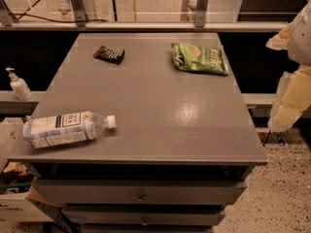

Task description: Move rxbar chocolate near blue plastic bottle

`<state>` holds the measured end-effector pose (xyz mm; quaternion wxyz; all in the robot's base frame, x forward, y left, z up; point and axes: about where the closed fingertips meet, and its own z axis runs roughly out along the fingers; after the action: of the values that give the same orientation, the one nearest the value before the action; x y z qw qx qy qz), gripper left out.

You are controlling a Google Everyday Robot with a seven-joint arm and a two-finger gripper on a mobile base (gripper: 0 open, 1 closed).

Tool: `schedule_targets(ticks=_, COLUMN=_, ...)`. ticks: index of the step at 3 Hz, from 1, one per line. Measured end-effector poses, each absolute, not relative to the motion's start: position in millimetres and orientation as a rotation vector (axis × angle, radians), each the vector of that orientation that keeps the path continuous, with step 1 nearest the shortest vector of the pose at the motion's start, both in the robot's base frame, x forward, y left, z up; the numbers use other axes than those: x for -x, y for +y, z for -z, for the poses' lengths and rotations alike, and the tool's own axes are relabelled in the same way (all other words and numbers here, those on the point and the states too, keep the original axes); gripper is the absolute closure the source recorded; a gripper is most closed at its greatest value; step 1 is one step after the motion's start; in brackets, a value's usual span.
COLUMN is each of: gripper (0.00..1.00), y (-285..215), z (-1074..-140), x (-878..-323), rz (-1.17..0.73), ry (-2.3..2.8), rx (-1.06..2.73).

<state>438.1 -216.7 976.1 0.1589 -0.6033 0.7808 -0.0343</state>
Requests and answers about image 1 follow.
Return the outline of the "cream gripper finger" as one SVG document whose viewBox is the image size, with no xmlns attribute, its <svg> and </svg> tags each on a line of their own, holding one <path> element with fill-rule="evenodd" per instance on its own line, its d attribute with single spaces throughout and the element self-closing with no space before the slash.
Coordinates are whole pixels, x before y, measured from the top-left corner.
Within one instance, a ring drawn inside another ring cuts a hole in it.
<svg viewBox="0 0 311 233">
<path fill-rule="evenodd" d="M 267 43 L 266 47 L 272 50 L 287 50 L 288 49 L 288 39 L 290 34 L 290 29 L 292 24 L 289 23 L 285 26 L 281 31 L 279 31 L 276 35 L 270 38 Z"/>
<path fill-rule="evenodd" d="M 311 106 L 311 66 L 300 65 L 293 73 L 284 72 L 278 83 L 276 100 L 268 121 L 271 132 L 292 128 Z"/>
</svg>

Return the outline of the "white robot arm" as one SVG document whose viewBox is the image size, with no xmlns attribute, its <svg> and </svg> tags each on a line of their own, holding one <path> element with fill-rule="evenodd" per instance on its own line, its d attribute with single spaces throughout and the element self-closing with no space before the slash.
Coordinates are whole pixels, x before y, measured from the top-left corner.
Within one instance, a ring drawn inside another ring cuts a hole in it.
<svg viewBox="0 0 311 233">
<path fill-rule="evenodd" d="M 283 73 L 270 111 L 268 128 L 280 133 L 292 128 L 311 106 L 311 1 L 266 46 L 286 50 L 289 59 L 299 64 L 293 73 Z"/>
</svg>

